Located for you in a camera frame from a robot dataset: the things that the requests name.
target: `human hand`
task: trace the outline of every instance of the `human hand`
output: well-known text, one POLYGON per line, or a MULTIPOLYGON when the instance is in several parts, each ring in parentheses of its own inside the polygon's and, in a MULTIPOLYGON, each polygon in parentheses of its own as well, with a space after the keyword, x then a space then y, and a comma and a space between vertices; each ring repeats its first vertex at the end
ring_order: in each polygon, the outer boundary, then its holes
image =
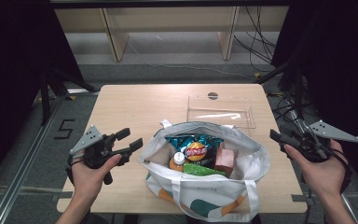
POLYGON ((83 161, 74 161, 75 164, 72 166, 75 185, 74 198, 79 197, 93 203, 101 191, 103 178, 118 164, 120 159, 121 155, 117 154, 99 169, 90 169, 83 161))
MULTIPOLYGON (((341 145, 334 140, 331 140, 330 148, 342 152, 341 145)), ((333 156, 327 161, 313 163, 289 145, 284 145, 284 149, 301 167, 305 182, 321 200, 328 223, 353 224, 354 220, 345 208, 340 194, 345 177, 343 164, 333 156)), ((348 163, 341 153, 337 155, 348 163)))
POLYGON ((57 224, 80 223, 90 210, 103 186, 103 178, 121 159, 117 154, 110 158, 99 169, 90 169, 81 159, 72 165, 75 193, 65 212, 57 220, 57 224))
MULTIPOLYGON (((342 147, 338 142, 331 140, 330 145, 331 148, 342 152, 342 147)), ((327 161, 313 163, 305 159, 301 153, 292 146, 285 145, 284 149, 301 167, 305 182, 319 197, 340 195, 341 185, 345 176, 345 168, 339 160, 330 157, 327 161)), ((337 155, 347 162, 340 153, 337 153, 337 155)))

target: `green package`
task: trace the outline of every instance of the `green package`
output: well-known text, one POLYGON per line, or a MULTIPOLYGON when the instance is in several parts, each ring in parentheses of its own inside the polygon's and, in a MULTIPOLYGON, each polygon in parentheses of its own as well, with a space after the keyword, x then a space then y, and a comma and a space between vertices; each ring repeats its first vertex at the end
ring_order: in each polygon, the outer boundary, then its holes
POLYGON ((214 169, 210 169, 204 166, 192 164, 185 162, 183 164, 183 173, 188 175, 223 175, 226 176, 226 173, 221 171, 216 171, 214 169))

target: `plastic bottle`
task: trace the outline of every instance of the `plastic bottle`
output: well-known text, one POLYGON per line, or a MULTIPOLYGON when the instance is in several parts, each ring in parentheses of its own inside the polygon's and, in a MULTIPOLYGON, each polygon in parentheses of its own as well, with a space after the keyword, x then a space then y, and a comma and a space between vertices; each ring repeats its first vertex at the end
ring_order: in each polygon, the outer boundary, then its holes
POLYGON ((183 172, 183 163, 185 163, 185 154, 176 152, 170 160, 170 168, 175 171, 183 172))

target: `wooden table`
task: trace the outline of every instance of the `wooden table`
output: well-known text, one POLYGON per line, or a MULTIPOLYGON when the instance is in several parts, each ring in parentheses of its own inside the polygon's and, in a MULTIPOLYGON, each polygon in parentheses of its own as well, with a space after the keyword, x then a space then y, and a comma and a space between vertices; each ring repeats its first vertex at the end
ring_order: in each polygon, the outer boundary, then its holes
MULTIPOLYGON (((131 135, 115 144, 127 147, 140 137, 147 144, 152 135, 167 119, 172 124, 186 121, 189 95, 207 96, 216 92, 221 97, 243 97, 252 100, 255 129, 244 130, 255 141, 265 146, 270 156, 269 172, 258 182, 259 213, 303 213, 305 203, 293 202, 292 194, 302 194, 291 162, 269 138, 269 129, 278 130, 269 102, 258 84, 168 84, 168 85, 112 85, 103 86, 89 118, 89 126, 96 125, 101 133, 116 133, 130 128, 131 135)), ((131 156, 131 161, 112 170, 113 183, 103 186, 91 208, 98 213, 126 214, 181 214, 175 204, 157 198, 146 186, 147 170, 138 163, 142 149, 131 156)), ((66 181, 62 191, 73 191, 66 181)), ((59 199, 57 209, 63 212, 70 199, 59 199)), ((243 203, 233 212, 248 211, 243 203)))

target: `clear plastic tray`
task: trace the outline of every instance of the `clear plastic tray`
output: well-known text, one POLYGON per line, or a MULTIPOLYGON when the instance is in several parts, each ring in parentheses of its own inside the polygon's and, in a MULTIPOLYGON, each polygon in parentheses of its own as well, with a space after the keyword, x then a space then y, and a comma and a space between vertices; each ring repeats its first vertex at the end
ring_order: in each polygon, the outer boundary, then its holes
POLYGON ((238 97, 188 97, 187 121, 205 121, 254 129, 250 99, 238 97))

